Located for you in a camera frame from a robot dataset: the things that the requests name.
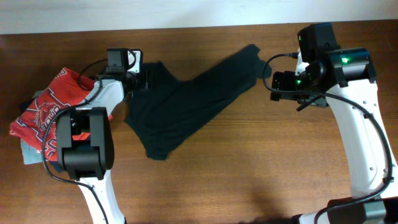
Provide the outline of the dark teal t-shirt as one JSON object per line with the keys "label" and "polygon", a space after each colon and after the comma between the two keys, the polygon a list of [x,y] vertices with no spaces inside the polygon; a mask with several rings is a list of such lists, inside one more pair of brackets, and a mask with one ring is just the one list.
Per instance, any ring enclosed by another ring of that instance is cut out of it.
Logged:
{"label": "dark teal t-shirt", "polygon": [[162,62],[146,63],[150,90],[136,90],[128,101],[125,122],[139,137],[149,159],[164,161],[187,138],[211,121],[260,78],[270,66],[254,44],[222,60],[199,76],[176,79]]}

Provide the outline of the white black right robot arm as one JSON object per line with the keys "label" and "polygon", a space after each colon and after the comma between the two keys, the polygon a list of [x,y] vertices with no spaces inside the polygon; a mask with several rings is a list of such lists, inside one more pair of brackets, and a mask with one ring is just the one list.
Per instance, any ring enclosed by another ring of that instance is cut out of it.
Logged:
{"label": "white black right robot arm", "polygon": [[396,223],[397,162],[379,110],[376,71],[364,48],[342,49],[329,22],[297,34],[295,71],[275,72],[271,100],[291,100],[300,110],[331,108],[351,179],[348,198],[296,215],[292,223]]}

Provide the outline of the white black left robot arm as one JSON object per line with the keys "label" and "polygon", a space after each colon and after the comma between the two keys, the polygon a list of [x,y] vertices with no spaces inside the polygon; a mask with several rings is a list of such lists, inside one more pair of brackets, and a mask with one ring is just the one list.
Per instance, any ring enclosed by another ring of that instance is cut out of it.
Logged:
{"label": "white black left robot arm", "polygon": [[79,104],[56,118],[57,162],[68,181],[80,188],[93,223],[125,223],[111,180],[114,143],[109,117],[134,91],[152,88],[151,72],[128,70],[101,75]]}

